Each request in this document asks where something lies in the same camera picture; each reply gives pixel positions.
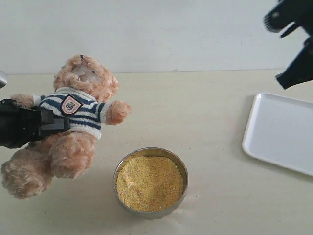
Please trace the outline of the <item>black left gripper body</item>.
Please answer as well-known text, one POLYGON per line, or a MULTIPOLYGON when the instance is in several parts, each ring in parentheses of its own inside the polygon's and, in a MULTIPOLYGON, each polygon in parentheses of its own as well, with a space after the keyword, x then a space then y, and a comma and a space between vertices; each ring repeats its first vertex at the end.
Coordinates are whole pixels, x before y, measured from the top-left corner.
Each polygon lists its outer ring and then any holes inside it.
POLYGON ((39 109, 20 106, 12 99, 0 101, 0 145, 20 148, 39 136, 42 113, 39 109))

